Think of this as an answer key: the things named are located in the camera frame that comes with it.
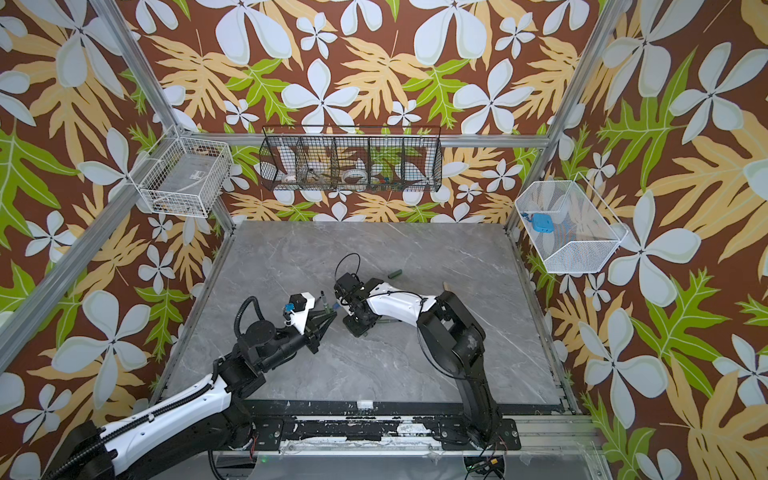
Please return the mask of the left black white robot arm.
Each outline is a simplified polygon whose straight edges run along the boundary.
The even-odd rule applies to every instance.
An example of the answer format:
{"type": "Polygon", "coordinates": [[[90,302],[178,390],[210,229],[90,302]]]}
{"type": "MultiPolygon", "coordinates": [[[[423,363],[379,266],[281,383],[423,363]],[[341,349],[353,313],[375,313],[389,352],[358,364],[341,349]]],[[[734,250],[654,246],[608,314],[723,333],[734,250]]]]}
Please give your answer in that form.
{"type": "Polygon", "coordinates": [[[211,374],[183,392],[120,421],[98,427],[88,421],[64,440],[45,479],[149,479],[203,451],[249,442],[254,417],[244,401],[266,382],[266,372],[302,349],[317,352],[337,316],[309,294],[290,297],[278,328],[259,314],[241,326],[248,297],[234,319],[232,351],[213,362],[211,374]]]}

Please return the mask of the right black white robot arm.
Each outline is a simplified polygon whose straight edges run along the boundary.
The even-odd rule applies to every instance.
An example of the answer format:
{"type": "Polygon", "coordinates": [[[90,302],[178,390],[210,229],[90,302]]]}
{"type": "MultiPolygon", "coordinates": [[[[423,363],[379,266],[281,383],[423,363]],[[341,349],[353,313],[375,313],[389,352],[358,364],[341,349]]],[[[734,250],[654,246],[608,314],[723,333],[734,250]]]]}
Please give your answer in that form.
{"type": "Polygon", "coordinates": [[[455,293],[422,295],[346,273],[336,280],[334,294],[347,312],[345,326],[356,337],[383,318],[415,327],[430,364],[457,384],[467,436],[482,447],[494,440],[501,414],[484,367],[486,334],[455,293]]]}

